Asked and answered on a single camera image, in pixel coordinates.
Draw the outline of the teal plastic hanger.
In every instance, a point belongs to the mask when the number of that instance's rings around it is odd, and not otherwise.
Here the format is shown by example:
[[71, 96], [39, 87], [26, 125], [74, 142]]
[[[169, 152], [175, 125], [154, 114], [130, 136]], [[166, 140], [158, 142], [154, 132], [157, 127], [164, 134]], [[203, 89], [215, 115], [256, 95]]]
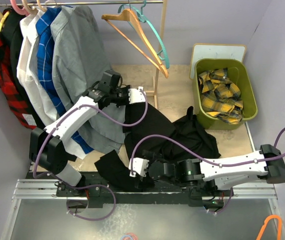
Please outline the teal plastic hanger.
[[136, 14], [137, 14], [137, 18], [138, 18], [138, 21], [141, 22], [141, 23], [147, 23], [149, 25], [149, 27], [151, 28], [151, 30], [153, 31], [154, 35], [156, 36], [158, 42], [159, 42], [159, 45], [160, 45], [160, 50], [159, 52], [157, 52], [157, 56], [159, 57], [159, 59], [161, 61], [164, 61], [165, 63], [165, 67], [166, 69], [169, 69], [170, 68], [170, 61], [169, 61], [169, 57], [168, 57], [168, 54], [167, 54], [167, 50], [166, 50], [166, 47], [163, 43], [163, 40], [162, 40], [162, 37], [159, 35], [159, 33], [157, 32], [157, 30], [155, 29], [155, 27], [153, 26], [153, 24], [149, 21], [149, 19], [144, 15], [143, 13], [143, 8], [147, 5], [147, 0], [144, 0], [143, 1], [143, 5], [140, 7], [140, 10], [138, 10], [136, 7], [131, 7], [131, 4], [130, 3], [127, 3], [127, 4], [122, 4], [119, 6], [117, 12], [120, 14], [122, 10], [125, 9], [125, 6], [128, 6], [131, 10], [135, 10], [136, 11]]

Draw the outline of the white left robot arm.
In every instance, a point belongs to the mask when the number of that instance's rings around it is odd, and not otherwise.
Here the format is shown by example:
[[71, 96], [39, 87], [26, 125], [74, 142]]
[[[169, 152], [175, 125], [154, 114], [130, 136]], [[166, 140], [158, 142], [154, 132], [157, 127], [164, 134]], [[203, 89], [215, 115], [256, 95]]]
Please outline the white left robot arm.
[[30, 135], [29, 159], [68, 184], [74, 196], [85, 192], [85, 178], [68, 162], [81, 156], [72, 143], [76, 133], [92, 149], [101, 153], [116, 150], [121, 143], [122, 125], [129, 103], [129, 87], [122, 86], [120, 73], [106, 70], [100, 81], [83, 92], [76, 103], [45, 128], [35, 128]]

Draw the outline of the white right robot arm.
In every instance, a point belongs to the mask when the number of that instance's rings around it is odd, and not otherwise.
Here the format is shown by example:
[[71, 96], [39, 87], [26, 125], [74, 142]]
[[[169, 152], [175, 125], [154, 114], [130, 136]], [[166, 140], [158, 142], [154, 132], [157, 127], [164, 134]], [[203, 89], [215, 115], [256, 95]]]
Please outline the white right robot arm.
[[259, 150], [245, 155], [227, 158], [189, 158], [175, 163], [153, 158], [145, 160], [138, 172], [141, 177], [149, 176], [181, 188], [205, 188], [211, 196], [257, 180], [273, 185], [285, 183], [281, 151], [270, 144], [263, 144]]

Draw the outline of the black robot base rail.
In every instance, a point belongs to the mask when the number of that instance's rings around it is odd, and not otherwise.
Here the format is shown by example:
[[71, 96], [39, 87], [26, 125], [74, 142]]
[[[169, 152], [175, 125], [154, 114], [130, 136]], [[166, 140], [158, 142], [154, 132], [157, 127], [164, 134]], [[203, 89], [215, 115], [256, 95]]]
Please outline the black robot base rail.
[[101, 208], [104, 204], [143, 204], [143, 205], [188, 205], [190, 207], [205, 207], [219, 211], [228, 202], [228, 197], [234, 193], [230, 190], [218, 191], [193, 188], [180, 188], [165, 182], [156, 182], [154, 188], [145, 191], [128, 192], [111, 185], [98, 172], [82, 172], [85, 186], [89, 189], [73, 189], [61, 181], [56, 181], [56, 194], [70, 199], [89, 198], [90, 208]]

